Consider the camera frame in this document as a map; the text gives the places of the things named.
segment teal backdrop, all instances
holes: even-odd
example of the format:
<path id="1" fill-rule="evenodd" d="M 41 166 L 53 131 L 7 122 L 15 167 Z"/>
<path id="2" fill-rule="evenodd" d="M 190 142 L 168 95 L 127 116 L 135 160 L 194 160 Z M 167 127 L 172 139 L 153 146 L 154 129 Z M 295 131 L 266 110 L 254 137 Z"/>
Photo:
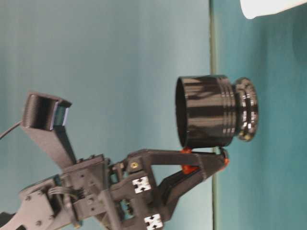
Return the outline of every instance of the teal backdrop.
<path id="1" fill-rule="evenodd" d="M 206 0 L 0 0 L 0 130 L 21 119 L 28 90 L 58 95 L 73 102 L 67 131 L 78 158 L 178 150 L 176 79 L 209 72 Z M 155 168 L 157 180 L 178 169 Z M 57 173 L 13 131 L 0 142 L 0 211 L 15 212 L 19 190 Z M 208 180 L 165 229 L 212 229 L 212 215 Z M 89 219 L 83 229 L 101 228 Z"/>
<path id="2" fill-rule="evenodd" d="M 216 73 L 253 80 L 259 130 L 234 140 L 216 180 L 217 230 L 307 226 L 307 5 L 248 20 L 239 0 L 211 0 Z"/>

